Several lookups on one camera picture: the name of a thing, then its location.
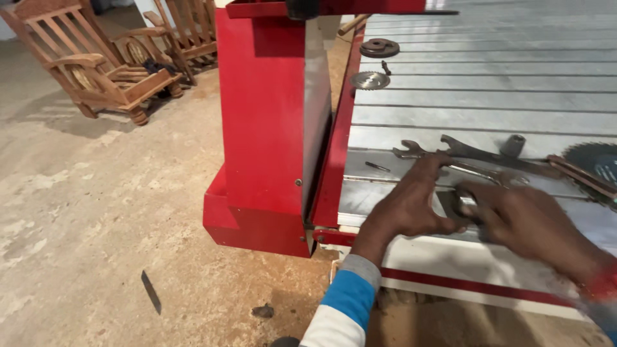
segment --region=chair armrest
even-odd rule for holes
[[[154,24],[155,27],[165,27],[165,22],[154,11],[145,11],[144,17]]]
[[[98,53],[73,54],[72,56],[66,56],[60,59],[56,59],[52,62],[48,62],[45,64],[45,67],[52,68],[59,65],[76,64],[85,67],[96,68],[97,66],[105,64],[106,62],[107,58]]]
[[[150,37],[160,37],[167,33],[167,29],[161,27],[154,28],[139,28],[129,30],[126,33],[122,33],[121,35],[112,38],[112,41],[118,41],[121,38],[127,38],[132,36],[150,36]]]

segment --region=wooden armchair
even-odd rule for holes
[[[135,124],[145,125],[143,101],[165,87],[173,97],[183,94],[179,73],[162,69],[150,74],[142,66],[148,58],[168,62],[152,39],[171,41],[164,28],[135,29],[114,44],[96,23],[88,0],[22,0],[0,9],[0,15],[86,117],[97,118],[92,107],[104,107],[127,112]]]
[[[193,85],[197,85],[188,61],[217,51],[216,28],[214,24],[214,4],[212,0],[164,0],[172,15],[176,28],[165,14],[161,0],[154,0],[161,16],[153,11],[144,12],[144,17],[157,28],[165,28],[175,40],[166,53],[172,57],[176,66],[183,69]]]

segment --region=small saw blade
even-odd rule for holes
[[[617,145],[611,143],[581,143],[563,152],[568,162],[617,185]],[[574,180],[579,189],[598,203],[617,212],[617,201]]]
[[[378,90],[390,84],[390,77],[381,72],[363,71],[351,76],[349,83],[361,90]]]

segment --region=open-end wrench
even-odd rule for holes
[[[400,143],[408,148],[406,151],[398,148],[392,148],[392,153],[400,159],[418,159],[430,153],[422,149],[422,147],[420,147],[420,145],[415,141],[403,140]],[[514,175],[511,172],[493,171],[483,167],[469,165],[460,161],[453,161],[450,165],[448,165],[448,167],[485,178],[497,185],[504,186],[505,188],[517,186],[514,182],[519,182],[518,186],[520,186],[521,183],[525,185],[529,183],[527,178]]]
[[[556,180],[563,178],[562,174],[548,165],[539,165],[532,162],[522,161],[514,157],[501,156],[499,154],[483,151],[482,149],[471,147],[448,135],[441,135],[441,142],[447,143],[450,148],[445,151],[450,157],[469,158],[477,161],[485,161],[493,164],[509,167],[530,174],[541,175]]]

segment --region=concrete floor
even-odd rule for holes
[[[135,8],[101,23],[109,35],[143,25]],[[329,53],[334,105],[349,39]],[[1,346],[262,347],[302,336],[336,255],[217,246],[201,227],[202,194],[223,163],[218,70],[135,127],[122,114],[83,117],[17,41],[0,43],[0,63]],[[369,346],[610,345],[588,323],[388,295]],[[265,303],[274,318],[250,315]]]

